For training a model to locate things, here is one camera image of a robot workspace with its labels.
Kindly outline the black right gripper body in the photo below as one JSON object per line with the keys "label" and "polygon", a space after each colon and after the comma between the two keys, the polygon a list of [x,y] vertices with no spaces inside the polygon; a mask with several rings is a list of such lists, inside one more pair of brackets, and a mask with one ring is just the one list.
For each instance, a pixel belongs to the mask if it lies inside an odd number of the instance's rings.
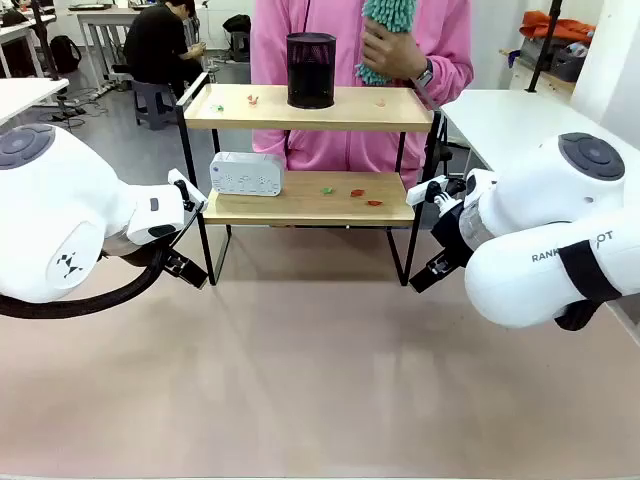
{"label": "black right gripper body", "polygon": [[439,220],[431,230],[432,236],[443,250],[431,260],[434,265],[466,265],[473,250],[464,240],[459,221],[464,211],[461,200],[452,197],[436,197],[434,203],[439,208]]}

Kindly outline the person's left hand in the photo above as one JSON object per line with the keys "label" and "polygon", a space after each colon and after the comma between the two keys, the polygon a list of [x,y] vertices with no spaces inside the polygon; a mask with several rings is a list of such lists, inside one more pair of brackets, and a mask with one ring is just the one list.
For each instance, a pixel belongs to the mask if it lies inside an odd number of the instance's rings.
{"label": "person's left hand", "polygon": [[392,79],[419,78],[429,65],[408,32],[391,32],[382,24],[366,18],[362,32],[362,62],[374,72]]}

